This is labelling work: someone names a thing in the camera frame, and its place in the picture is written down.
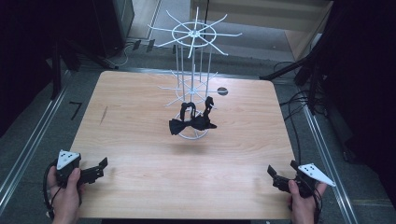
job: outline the gray floor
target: gray floor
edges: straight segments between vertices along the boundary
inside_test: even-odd
[[[162,1],[158,17],[166,9],[165,3],[166,1]],[[160,20],[157,18],[156,25],[160,26],[161,24],[158,21]],[[154,36],[160,41],[160,37],[153,32],[152,37]],[[221,76],[231,78],[258,79],[258,76],[270,74],[274,70],[280,69],[287,63],[278,63],[290,61],[290,57],[287,55],[291,55],[291,53],[290,50],[287,50],[287,45],[282,38],[270,38],[276,39],[278,43],[267,43],[263,40],[264,49],[269,51],[283,49],[273,54],[265,54],[267,55],[265,58],[247,56],[254,55],[253,52],[249,52],[252,46],[244,48],[244,55],[235,55],[236,53],[232,53],[233,46],[224,44],[222,49],[228,50],[231,56],[213,55],[211,71],[219,72]],[[124,65],[120,66],[121,71],[169,73],[170,69],[176,69],[175,55],[170,48],[154,48],[150,52],[146,52],[146,49],[147,46],[145,45],[138,50],[126,49],[127,62],[125,62],[126,57],[123,52],[109,60],[113,63],[124,63]],[[9,177],[8,174],[14,164],[16,164],[18,157],[21,154],[26,154],[26,151],[31,153],[27,161],[23,161],[21,166],[15,167],[21,168],[21,179],[16,180],[18,185],[15,186],[15,189],[11,189],[13,193],[9,195],[10,197],[1,202],[0,223],[50,223],[50,220],[45,217],[45,207],[42,204],[42,175],[46,166],[57,157],[60,149],[67,150],[71,147],[97,78],[104,71],[99,65],[85,57],[81,56],[80,59],[82,66],[79,72],[68,73],[70,78],[64,82],[67,88],[62,94],[59,107],[53,114],[52,120],[48,123],[48,127],[35,144],[26,145],[35,130],[35,126],[51,103],[51,85],[48,85],[46,89],[37,95],[8,132],[0,138],[0,163],[2,164],[0,180],[2,185],[9,180],[7,179]],[[292,81],[293,77],[294,73],[289,72],[273,81],[280,103],[287,102],[299,88],[306,89],[306,87],[296,87]],[[70,102],[82,103],[82,108],[74,119],[71,118],[76,112],[76,106],[69,104]],[[299,105],[300,103],[295,103],[291,107],[296,108]],[[289,114],[287,107],[282,106],[281,109],[283,116],[286,117]],[[311,130],[307,117],[309,116],[306,115],[304,110],[293,116],[293,122],[300,140],[302,163],[313,162],[318,168],[326,172],[325,163],[320,153],[322,146],[318,144],[318,139],[314,137],[314,132]],[[330,121],[321,115],[316,115],[315,121],[318,123],[325,147],[329,150],[334,169],[340,178],[342,186],[338,188],[344,187],[356,216],[356,220],[348,221],[346,216],[343,215],[342,200],[336,196],[337,189],[328,188],[323,198],[322,223],[395,223],[395,210],[382,189],[377,175],[363,164],[345,162],[341,153],[340,143],[335,138]],[[286,121],[286,126],[293,152],[297,159],[297,138],[290,119]],[[5,188],[3,187],[0,190],[1,196],[5,195]],[[82,219],[79,223],[100,223],[100,221],[100,219]],[[287,220],[252,220],[251,222],[255,224],[266,224],[268,222],[289,223]]]

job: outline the wooden tabletop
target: wooden tabletop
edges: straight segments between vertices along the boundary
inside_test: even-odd
[[[81,217],[290,218],[288,193],[272,186],[271,164],[294,178],[294,159],[271,82],[214,77],[209,117],[218,125],[197,140],[171,135],[180,110],[171,75],[104,72],[70,151],[82,169],[108,157],[105,176],[87,185]],[[205,104],[197,104],[204,110]]]

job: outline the black wall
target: black wall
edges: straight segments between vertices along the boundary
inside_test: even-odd
[[[395,205],[396,5],[335,1],[332,19],[339,15],[318,56],[324,89],[352,132],[345,147],[378,173]]]

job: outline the white spinning rack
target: white spinning rack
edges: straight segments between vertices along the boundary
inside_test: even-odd
[[[168,103],[166,106],[169,106],[177,101],[185,102],[186,98],[189,98],[190,100],[188,102],[193,102],[196,105],[205,101],[206,97],[208,96],[209,92],[217,92],[219,94],[226,94],[227,91],[210,91],[208,89],[209,87],[209,80],[213,78],[216,74],[213,76],[210,76],[210,64],[212,60],[212,49],[216,49],[219,53],[222,55],[228,55],[227,53],[224,53],[221,49],[216,47],[214,45],[214,41],[216,40],[217,36],[240,36],[241,34],[237,35],[228,35],[228,34],[218,34],[216,30],[213,28],[213,26],[221,21],[224,21],[225,18],[227,17],[227,14],[220,20],[215,21],[211,24],[205,24],[203,22],[198,21],[198,12],[199,8],[197,8],[197,12],[195,15],[195,21],[188,21],[188,22],[180,22],[178,19],[173,17],[168,10],[166,10],[166,13],[169,15],[170,18],[172,18],[174,21],[178,23],[177,26],[173,30],[169,29],[163,29],[163,28],[156,28],[152,26],[148,26],[149,28],[153,30],[159,30],[159,31],[165,31],[165,32],[170,32],[172,34],[173,40],[166,42],[164,44],[161,44],[156,47],[163,47],[165,45],[169,45],[172,43],[176,43],[176,59],[177,59],[177,73],[175,74],[173,71],[172,74],[177,78],[177,86],[175,88],[165,88],[165,87],[159,87],[163,90],[172,90],[176,92],[177,98]],[[210,36],[210,40],[206,40],[205,38],[207,36]],[[189,50],[189,56],[188,59],[191,58],[191,72],[189,74],[186,74],[184,70],[184,48],[190,48]],[[210,47],[209,50],[209,59],[208,59],[208,66],[207,66],[207,75],[205,81],[202,79],[202,67],[203,67],[203,54],[204,54],[204,48],[205,47]],[[195,70],[195,51],[199,49],[201,51],[201,58],[200,58],[200,70],[199,70],[199,78],[196,78],[196,70]],[[181,71],[179,70],[179,60],[181,63]],[[199,116],[202,114],[201,111],[196,110],[196,116]],[[187,138],[187,139],[198,139],[204,136],[207,133],[207,130],[204,131],[197,131],[194,130],[192,133],[192,136],[187,136],[182,133],[179,135]]]

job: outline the human hand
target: human hand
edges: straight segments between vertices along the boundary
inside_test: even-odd
[[[49,186],[52,198],[52,206],[54,208],[55,218],[53,224],[74,224],[78,221],[79,196],[77,182],[80,177],[81,170],[75,168],[67,180],[67,187],[58,187],[56,181],[56,168],[50,167],[47,184]]]
[[[315,194],[321,197],[327,188],[327,184],[319,183]],[[293,224],[313,224],[315,223],[316,203],[314,196],[302,198],[300,191],[294,180],[289,181],[289,190],[291,193],[290,203],[292,206],[291,221]]]

